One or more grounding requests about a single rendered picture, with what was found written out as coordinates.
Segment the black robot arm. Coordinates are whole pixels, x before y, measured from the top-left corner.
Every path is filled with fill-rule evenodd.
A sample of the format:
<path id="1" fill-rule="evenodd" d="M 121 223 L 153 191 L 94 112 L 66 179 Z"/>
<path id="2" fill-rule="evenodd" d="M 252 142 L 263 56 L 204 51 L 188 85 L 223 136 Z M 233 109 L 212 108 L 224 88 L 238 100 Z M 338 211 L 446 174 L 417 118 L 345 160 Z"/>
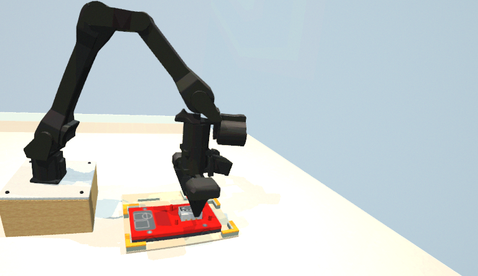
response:
<path id="1" fill-rule="evenodd" d="M 26 158 L 31 159 L 31 183 L 56 185 L 66 175 L 66 159 L 61 149 L 75 137 L 80 123 L 74 119 L 74 109 L 98 51 L 115 31 L 137 32 L 141 36 L 173 78 L 187 108 L 194 112 L 188 113 L 183 108 L 174 119 L 184 122 L 183 144 L 207 146 L 210 126 L 213 125 L 212 139 L 218 145 L 245 145 L 246 116 L 220 113 L 209 85 L 186 66 L 148 13 L 91 1 L 82 7 L 76 29 L 76 44 L 53 105 L 41 119 L 33 140 L 23 149 Z M 200 117 L 200 114 L 207 118 Z"/>

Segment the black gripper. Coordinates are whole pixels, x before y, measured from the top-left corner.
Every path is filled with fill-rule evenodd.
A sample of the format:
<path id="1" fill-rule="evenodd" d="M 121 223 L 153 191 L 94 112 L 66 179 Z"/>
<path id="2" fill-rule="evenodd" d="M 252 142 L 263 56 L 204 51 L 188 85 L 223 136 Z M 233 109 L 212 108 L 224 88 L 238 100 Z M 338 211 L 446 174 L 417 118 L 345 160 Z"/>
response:
<path id="1" fill-rule="evenodd" d="M 187 196 L 194 217 L 200 217 L 209 199 L 220 197 L 221 187 L 208 173 L 207 156 L 211 155 L 209 145 L 203 147 L 180 144 L 182 152 L 172 155 L 172 164 L 184 196 Z"/>

